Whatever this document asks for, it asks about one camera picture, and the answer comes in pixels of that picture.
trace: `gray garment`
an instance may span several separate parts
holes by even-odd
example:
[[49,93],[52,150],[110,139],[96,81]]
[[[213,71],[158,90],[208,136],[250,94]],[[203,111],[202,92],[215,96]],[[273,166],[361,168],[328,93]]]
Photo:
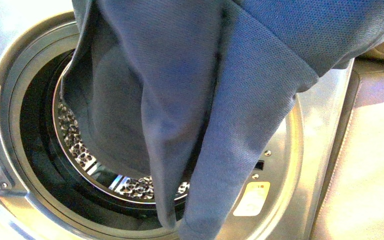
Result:
[[[74,7],[81,37],[63,97],[105,165],[140,175],[149,159],[164,227],[175,225],[175,192],[211,106],[179,229],[184,240],[217,235],[295,94],[384,40],[378,0],[99,0]],[[107,33],[102,21],[114,48],[97,40]],[[130,92],[120,95],[124,87]],[[126,108],[118,96],[140,102],[140,114],[139,105]],[[142,127],[143,136],[125,137],[124,128],[110,131],[109,123],[131,123],[127,128],[138,133]],[[102,144],[108,138],[140,146],[133,150],[142,157],[117,159],[122,145]],[[208,182],[211,195],[203,188]]]

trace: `brown leather surface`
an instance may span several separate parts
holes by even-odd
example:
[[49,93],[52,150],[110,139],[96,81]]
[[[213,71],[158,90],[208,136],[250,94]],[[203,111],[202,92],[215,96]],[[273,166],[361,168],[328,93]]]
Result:
[[313,240],[384,240],[384,64],[356,61],[356,99]]

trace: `fabric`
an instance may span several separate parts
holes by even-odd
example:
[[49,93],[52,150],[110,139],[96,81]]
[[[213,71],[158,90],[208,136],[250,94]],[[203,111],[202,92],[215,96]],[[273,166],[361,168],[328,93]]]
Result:
[[384,240],[384,64],[354,66],[358,89],[312,240]]
[[384,40],[384,0],[73,2],[85,10],[64,100],[103,164],[150,170],[166,228],[202,144],[183,240],[216,237],[296,93]]

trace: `yellow label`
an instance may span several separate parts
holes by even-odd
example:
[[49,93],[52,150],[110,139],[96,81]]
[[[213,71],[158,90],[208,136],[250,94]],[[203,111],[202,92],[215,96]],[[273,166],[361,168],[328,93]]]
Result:
[[250,217],[257,216],[263,208],[269,193],[270,182],[257,181],[246,185],[242,199],[233,212],[233,216]]

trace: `stainless steel surface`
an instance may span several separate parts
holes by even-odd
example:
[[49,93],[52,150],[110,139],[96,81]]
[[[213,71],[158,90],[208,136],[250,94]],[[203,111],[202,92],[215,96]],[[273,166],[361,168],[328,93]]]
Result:
[[[59,94],[61,77],[58,79],[58,83],[56,84],[53,93],[53,126],[59,145],[73,168],[76,169],[90,184],[117,199],[136,204],[155,204],[154,184],[151,176],[135,179],[128,176],[118,175],[114,178],[114,181],[110,186],[105,186],[98,181],[98,177],[102,173],[111,172],[111,170],[102,165],[93,153],[91,153],[84,145],[76,116],[61,100]],[[186,197],[188,191],[189,183],[182,182],[177,190],[175,200],[180,200]]]
[[[7,71],[13,64],[10,62],[13,56],[20,55],[20,58],[23,58],[28,54],[20,53],[19,50],[20,46],[30,39],[31,30],[52,17],[71,11],[69,0],[0,0],[0,94],[6,76],[21,72],[20,77],[29,77],[22,69],[10,73]],[[71,37],[61,41],[64,41],[63,47],[67,50],[73,49],[76,45]],[[52,52],[55,51],[54,48],[56,47],[50,45],[43,51]],[[31,69],[39,70],[45,64],[45,60],[41,56],[35,56],[28,64]],[[314,88],[297,96],[295,108],[266,147],[271,150],[271,156],[263,155],[264,170],[253,172],[259,175],[259,181],[273,183],[261,214],[254,218],[241,217],[240,220],[229,216],[219,239],[245,239],[244,236],[247,234],[249,240],[308,238],[349,72],[349,69],[332,70],[322,77]],[[23,96],[13,96],[14,101],[22,99]],[[16,131],[15,124],[11,127],[14,129],[12,133],[14,136],[20,134]],[[0,221],[7,223],[26,238],[32,239],[112,238],[106,233],[118,236],[119,239],[122,239],[121,236],[125,238],[128,236],[129,239],[139,238],[139,233],[136,231],[116,231],[87,220],[84,223],[87,223],[88,227],[85,227],[77,222],[79,217],[70,213],[64,205],[46,203],[46,200],[53,199],[53,196],[46,193],[43,187],[31,189],[29,188],[31,183],[23,181],[21,173],[16,171],[19,168],[13,164],[16,156],[7,151],[1,134],[0,127],[0,159],[14,179],[14,187],[11,191],[0,190]],[[155,239],[166,239],[162,236],[168,234],[162,229],[139,232],[141,236],[154,234],[161,236]]]
[[297,96],[303,121],[302,168],[289,206],[268,240],[310,236],[350,74],[350,67],[330,70]]

